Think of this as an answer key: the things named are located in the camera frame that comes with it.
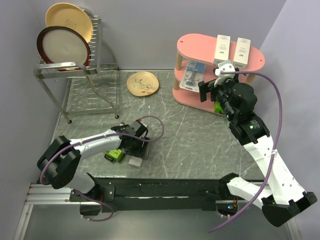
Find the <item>pink three-tier shelf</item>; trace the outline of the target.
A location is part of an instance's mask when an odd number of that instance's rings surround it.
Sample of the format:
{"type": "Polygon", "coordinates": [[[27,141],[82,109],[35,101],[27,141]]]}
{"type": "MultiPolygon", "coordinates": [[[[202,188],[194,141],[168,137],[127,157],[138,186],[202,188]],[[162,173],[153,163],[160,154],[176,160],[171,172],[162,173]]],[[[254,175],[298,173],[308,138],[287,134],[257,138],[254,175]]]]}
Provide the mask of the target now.
{"type": "MultiPolygon", "coordinates": [[[[236,44],[236,41],[230,42],[229,59],[232,61],[235,55],[236,44]]],[[[177,41],[176,48],[177,56],[174,69],[175,80],[172,89],[173,98],[182,105],[221,115],[218,112],[215,112],[215,103],[210,100],[209,93],[207,94],[207,101],[201,102],[200,94],[198,92],[180,88],[180,81],[182,81],[186,67],[190,61],[200,62],[206,65],[203,78],[205,82],[217,78],[213,73],[213,69],[216,68],[213,64],[216,37],[199,33],[189,33],[180,37],[177,41]]],[[[251,45],[245,71],[258,71],[262,69],[264,65],[265,56],[259,49],[251,45]]],[[[253,75],[248,75],[247,77],[241,74],[239,76],[239,81],[241,83],[251,84],[253,79],[253,75]]]]}

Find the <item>white razor box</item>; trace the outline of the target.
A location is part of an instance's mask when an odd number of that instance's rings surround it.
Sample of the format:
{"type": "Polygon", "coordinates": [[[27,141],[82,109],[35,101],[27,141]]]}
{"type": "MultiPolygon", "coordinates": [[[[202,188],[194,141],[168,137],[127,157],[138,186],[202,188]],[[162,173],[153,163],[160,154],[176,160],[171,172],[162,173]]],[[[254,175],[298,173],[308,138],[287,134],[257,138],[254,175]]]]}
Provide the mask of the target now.
{"type": "Polygon", "coordinates": [[[214,51],[213,64],[218,65],[229,59],[231,37],[227,35],[217,35],[214,51]]]}
{"type": "Polygon", "coordinates": [[[247,67],[250,54],[251,41],[246,38],[239,37],[236,42],[233,65],[236,68],[244,70],[247,67]]]}

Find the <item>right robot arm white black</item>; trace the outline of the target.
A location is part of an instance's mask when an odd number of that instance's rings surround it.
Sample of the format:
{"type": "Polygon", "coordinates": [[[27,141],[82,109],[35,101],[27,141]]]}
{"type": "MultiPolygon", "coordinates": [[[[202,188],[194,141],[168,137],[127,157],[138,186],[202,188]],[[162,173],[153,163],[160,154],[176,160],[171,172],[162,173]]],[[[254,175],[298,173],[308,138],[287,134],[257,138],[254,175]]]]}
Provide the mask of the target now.
{"type": "Polygon", "coordinates": [[[280,154],[274,149],[274,141],[263,120],[254,113],[257,96],[252,86],[229,78],[221,85],[214,81],[198,83],[200,100],[218,103],[229,120],[229,128],[240,145],[252,156],[267,187],[244,180],[235,173],[220,179],[219,195],[224,199],[233,196],[250,201],[254,196],[255,206],[275,227],[280,227],[317,202],[313,192],[307,192],[294,178],[280,154]]]}

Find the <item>white razor box slanted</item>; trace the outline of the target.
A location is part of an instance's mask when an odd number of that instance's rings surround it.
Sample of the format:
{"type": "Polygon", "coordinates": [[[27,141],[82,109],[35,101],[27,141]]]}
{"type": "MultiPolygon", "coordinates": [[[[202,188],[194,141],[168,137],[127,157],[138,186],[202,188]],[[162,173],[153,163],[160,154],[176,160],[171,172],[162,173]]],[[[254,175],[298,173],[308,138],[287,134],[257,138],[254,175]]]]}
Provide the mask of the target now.
{"type": "Polygon", "coordinates": [[[143,164],[143,159],[140,157],[131,156],[128,161],[128,164],[134,168],[141,168],[143,164]]]}

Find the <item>black green razor box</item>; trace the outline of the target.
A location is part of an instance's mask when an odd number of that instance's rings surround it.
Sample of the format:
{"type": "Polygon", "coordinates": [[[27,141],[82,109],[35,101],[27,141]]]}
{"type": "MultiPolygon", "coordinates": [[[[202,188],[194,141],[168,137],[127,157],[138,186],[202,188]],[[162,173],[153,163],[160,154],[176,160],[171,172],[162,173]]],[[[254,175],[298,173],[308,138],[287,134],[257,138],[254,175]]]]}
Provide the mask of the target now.
{"type": "Polygon", "coordinates": [[[220,106],[220,104],[216,101],[214,103],[214,109],[213,109],[213,112],[215,114],[220,114],[220,115],[224,115],[224,110],[222,109],[222,107],[220,106]]]}
{"type": "Polygon", "coordinates": [[[125,157],[125,154],[122,152],[121,149],[105,151],[103,154],[104,154],[104,158],[110,161],[111,163],[119,163],[125,157]]]}

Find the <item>blue razor blister pack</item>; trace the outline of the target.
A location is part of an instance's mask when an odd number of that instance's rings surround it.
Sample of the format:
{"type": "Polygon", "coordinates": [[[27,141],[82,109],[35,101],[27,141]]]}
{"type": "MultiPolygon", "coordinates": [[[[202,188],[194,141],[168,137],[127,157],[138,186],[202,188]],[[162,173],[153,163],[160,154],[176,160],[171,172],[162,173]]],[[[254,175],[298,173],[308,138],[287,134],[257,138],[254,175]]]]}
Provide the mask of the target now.
{"type": "Polygon", "coordinates": [[[204,79],[206,65],[201,62],[189,61],[186,65],[179,87],[188,91],[199,93],[199,82],[204,79]]]}

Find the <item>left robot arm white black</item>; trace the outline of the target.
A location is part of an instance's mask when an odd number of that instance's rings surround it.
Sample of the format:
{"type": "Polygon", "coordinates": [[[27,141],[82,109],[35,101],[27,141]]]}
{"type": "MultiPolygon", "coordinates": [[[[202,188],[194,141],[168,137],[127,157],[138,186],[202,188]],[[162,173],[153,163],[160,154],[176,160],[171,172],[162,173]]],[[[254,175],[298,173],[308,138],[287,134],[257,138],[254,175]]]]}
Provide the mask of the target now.
{"type": "Polygon", "coordinates": [[[113,126],[103,133],[82,139],[67,139],[62,135],[51,143],[36,165],[43,171],[53,156],[65,147],[71,146],[49,164],[44,177],[54,189],[76,189],[86,200],[93,201],[99,196],[100,189],[92,175],[77,170],[79,163],[102,152],[117,149],[129,155],[140,153],[147,144],[139,139],[148,140],[145,136],[147,133],[147,126],[135,120],[130,125],[113,126]]]}

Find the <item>white razor box bottom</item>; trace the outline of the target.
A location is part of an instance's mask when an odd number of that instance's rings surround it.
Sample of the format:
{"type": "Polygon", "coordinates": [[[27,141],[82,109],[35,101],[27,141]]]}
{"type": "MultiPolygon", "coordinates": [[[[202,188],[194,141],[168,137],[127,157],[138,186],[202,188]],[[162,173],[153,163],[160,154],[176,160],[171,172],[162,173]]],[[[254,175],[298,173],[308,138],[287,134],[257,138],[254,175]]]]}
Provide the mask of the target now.
{"type": "Polygon", "coordinates": [[[217,35],[214,51],[213,64],[218,65],[229,59],[231,37],[227,35],[217,35]]]}

